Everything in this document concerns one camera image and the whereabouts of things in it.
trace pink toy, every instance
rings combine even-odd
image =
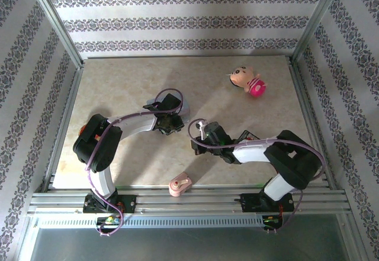
[[[230,81],[252,96],[259,97],[266,91],[266,84],[260,77],[260,74],[254,76],[252,67],[238,67],[230,74]]]
[[[171,196],[179,197],[185,191],[190,189],[192,186],[192,180],[188,177],[185,172],[180,173],[177,177],[170,181],[168,185],[169,192]]]

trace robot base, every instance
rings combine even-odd
[[[242,212],[293,212],[294,202],[291,194],[286,194],[279,201],[274,202],[264,193],[241,194],[236,202],[241,203]]]
[[[121,208],[125,214],[134,214],[136,209],[136,195],[118,195],[117,190],[107,199],[113,205]],[[114,208],[104,203],[96,194],[91,192],[85,197],[83,213],[99,214],[103,212],[117,212]]]

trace table surface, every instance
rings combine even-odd
[[[253,66],[261,74],[267,84],[262,97],[230,83],[226,74],[238,66]],[[85,165],[72,146],[92,115],[140,111],[165,88],[182,91],[192,120],[218,121],[232,138],[244,130],[267,138],[288,129],[310,141],[284,56],[91,59],[85,63],[53,187],[89,188]],[[276,174],[269,163],[229,165],[209,153],[195,156],[187,126],[170,136],[150,131],[128,137],[111,164],[116,186],[167,185],[183,171],[194,183],[207,185],[263,184]]]

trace wall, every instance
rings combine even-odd
[[[291,55],[319,0],[52,0],[83,58]]]
[[[333,0],[299,61],[337,183],[379,260],[379,0]]]
[[[76,69],[36,0],[0,0],[0,43],[0,260],[12,260]]]

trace toy pig figurine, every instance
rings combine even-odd
[[[259,97],[265,93],[266,84],[260,80],[260,74],[254,76],[252,67],[238,67],[230,74],[230,81],[235,86],[243,88],[254,97]]]

